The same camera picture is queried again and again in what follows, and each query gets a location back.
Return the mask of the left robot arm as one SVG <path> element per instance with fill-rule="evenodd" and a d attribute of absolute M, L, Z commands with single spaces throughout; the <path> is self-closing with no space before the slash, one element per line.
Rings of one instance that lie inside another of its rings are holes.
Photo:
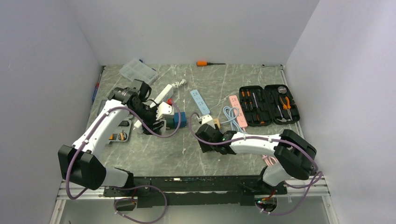
<path fill-rule="evenodd" d="M 114 186 L 122 196 L 134 190 L 133 173 L 120 168 L 106 168 L 99 157 L 119 124 L 130 114 L 141 119 L 146 129 L 158 124 L 157 110 L 146 104 L 151 87 L 135 79 L 131 87 L 114 88 L 107 97 L 100 114 L 86 132 L 71 146 L 58 151 L 62 177 L 87 189 Z"/>

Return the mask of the black tool case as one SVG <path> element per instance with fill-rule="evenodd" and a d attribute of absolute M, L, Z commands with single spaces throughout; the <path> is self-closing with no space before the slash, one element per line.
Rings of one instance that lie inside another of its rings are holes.
<path fill-rule="evenodd" d="M 239 100 L 248 126 L 287 125 L 300 121 L 300 113 L 288 86 L 270 84 L 239 88 Z"/>

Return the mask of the pink power strip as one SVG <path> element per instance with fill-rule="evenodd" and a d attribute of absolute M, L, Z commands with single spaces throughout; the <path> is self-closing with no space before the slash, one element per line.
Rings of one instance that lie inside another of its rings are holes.
<path fill-rule="evenodd" d="M 239 129 L 245 133 L 248 124 L 247 124 L 246 118 L 243 114 L 243 110 L 239 103 L 238 97 L 236 95 L 229 96 L 229 102 L 230 102 L 230 105 L 232 106 L 233 113 L 236 116 L 235 120 L 238 124 Z M 263 155 L 262 159 L 266 163 L 267 166 L 273 166 L 278 162 L 278 160 L 276 158 L 267 156 L 267 155 Z"/>

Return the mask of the clear plastic organizer box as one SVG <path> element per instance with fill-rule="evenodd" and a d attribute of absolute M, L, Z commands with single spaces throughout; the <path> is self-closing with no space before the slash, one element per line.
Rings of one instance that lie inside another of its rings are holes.
<path fill-rule="evenodd" d="M 158 78 L 158 72 L 140 59 L 133 59 L 123 65 L 119 73 L 131 81 L 138 79 L 147 84 L 152 84 Z"/>

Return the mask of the white power strip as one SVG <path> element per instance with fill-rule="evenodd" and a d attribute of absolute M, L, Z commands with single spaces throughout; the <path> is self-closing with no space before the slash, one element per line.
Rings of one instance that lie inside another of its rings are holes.
<path fill-rule="evenodd" d="M 158 94 L 158 96 L 154 99 L 154 102 L 151 103 L 150 107 L 153 108 L 156 104 L 160 104 L 161 102 L 168 101 L 168 99 L 170 99 L 173 96 L 174 90 L 185 85 L 186 83 L 187 83 L 186 79 L 182 79 L 179 82 L 167 84 L 164 87 L 164 89 Z M 137 133 L 139 134 L 143 133 L 143 126 L 140 121 L 136 121 L 134 123 L 134 130 L 137 131 Z"/>

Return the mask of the dark green cube socket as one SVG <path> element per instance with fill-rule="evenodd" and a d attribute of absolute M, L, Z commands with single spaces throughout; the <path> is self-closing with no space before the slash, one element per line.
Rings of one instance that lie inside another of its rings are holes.
<path fill-rule="evenodd" d="M 166 116 L 165 117 L 165 121 L 166 121 L 166 128 L 167 129 L 175 129 L 174 115 Z"/>

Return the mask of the blue cube socket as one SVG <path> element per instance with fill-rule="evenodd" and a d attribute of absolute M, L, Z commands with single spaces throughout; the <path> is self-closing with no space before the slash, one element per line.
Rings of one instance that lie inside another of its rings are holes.
<path fill-rule="evenodd" d="M 187 126 L 187 117 L 185 112 L 180 112 L 180 113 L 176 112 L 174 114 L 173 120 L 174 120 L 174 127 L 179 126 L 180 128 L 184 128 Z"/>

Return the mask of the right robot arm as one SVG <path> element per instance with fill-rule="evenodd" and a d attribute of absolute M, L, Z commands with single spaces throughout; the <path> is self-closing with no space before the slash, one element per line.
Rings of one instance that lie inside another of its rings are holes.
<path fill-rule="evenodd" d="M 222 133 L 208 124 L 192 132 L 203 152 L 220 154 L 257 154 L 274 157 L 277 162 L 260 174 L 257 187 L 264 194 L 290 178 L 308 180 L 312 171 L 318 171 L 314 161 L 317 151 L 310 143 L 290 129 L 281 134 L 253 135 L 237 131 Z"/>

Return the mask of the light blue power strip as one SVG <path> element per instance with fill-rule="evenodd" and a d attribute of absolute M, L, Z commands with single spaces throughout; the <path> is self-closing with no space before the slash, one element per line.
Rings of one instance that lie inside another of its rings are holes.
<path fill-rule="evenodd" d="M 198 106 L 200 112 L 202 113 L 202 115 L 210 115 L 210 110 L 209 107 L 207 106 L 207 104 L 204 102 L 203 98 L 201 97 L 200 93 L 198 92 L 198 90 L 192 90 L 191 91 L 191 96 L 194 100 L 194 102 L 196 103 L 196 105 Z M 232 106 L 225 106 L 223 109 L 223 114 L 226 117 L 225 121 L 220 121 L 220 125 L 223 124 L 229 124 L 231 126 L 232 130 L 238 131 L 238 132 L 242 132 L 239 127 L 238 124 L 235 120 L 236 116 L 233 113 L 233 109 Z"/>

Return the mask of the beige cube socket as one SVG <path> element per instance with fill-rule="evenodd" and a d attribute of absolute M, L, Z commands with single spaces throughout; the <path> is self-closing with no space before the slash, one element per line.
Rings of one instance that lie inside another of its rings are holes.
<path fill-rule="evenodd" d="M 220 121 L 218 118 L 213 119 L 214 125 L 215 125 L 215 129 L 216 130 L 220 130 L 221 129 L 221 125 L 220 125 Z"/>

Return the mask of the grey tool tray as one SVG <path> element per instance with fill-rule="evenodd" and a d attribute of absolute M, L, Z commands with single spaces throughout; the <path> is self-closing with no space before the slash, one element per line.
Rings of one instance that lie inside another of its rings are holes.
<path fill-rule="evenodd" d="M 112 111 L 109 118 L 105 118 L 99 123 L 92 137 L 102 141 L 104 134 L 109 133 L 110 137 L 106 144 L 127 142 L 130 138 L 133 117 L 126 109 Z"/>

